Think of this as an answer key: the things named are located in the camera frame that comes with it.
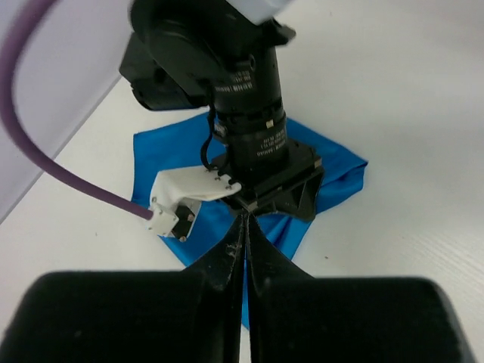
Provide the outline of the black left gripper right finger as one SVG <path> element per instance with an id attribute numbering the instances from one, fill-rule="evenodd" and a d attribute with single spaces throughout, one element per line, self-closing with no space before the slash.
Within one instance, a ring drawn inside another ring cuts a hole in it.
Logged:
<path id="1" fill-rule="evenodd" d="M 444 290 L 426 278 L 316 278 L 245 221 L 254 362 L 474 362 Z"/>

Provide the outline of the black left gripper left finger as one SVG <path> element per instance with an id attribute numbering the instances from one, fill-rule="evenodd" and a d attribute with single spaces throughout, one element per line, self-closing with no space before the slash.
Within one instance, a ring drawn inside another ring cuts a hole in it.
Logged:
<path id="1" fill-rule="evenodd" d="M 57 271 L 26 291 L 3 362 L 236 362 L 243 219 L 181 271 Z"/>

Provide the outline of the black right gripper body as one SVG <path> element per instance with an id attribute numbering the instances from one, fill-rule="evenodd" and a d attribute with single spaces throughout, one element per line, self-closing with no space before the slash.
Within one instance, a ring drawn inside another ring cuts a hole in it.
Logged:
<path id="1" fill-rule="evenodd" d="M 232 213 L 314 219 L 324 170 L 313 147 L 300 141 L 235 142 L 211 166 L 242 186 L 222 199 Z"/>

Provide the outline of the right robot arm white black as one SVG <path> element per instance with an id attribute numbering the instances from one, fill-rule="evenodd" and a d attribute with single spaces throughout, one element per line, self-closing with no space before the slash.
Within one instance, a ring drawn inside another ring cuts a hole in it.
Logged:
<path id="1" fill-rule="evenodd" d="M 135 1 L 119 72 L 151 111 L 208 107 L 209 137 L 225 152 L 202 164 L 241 190 L 236 213 L 280 213 L 310 222 L 324 170 L 316 150 L 287 135 L 276 49 L 294 29 L 255 23 L 227 1 Z"/>

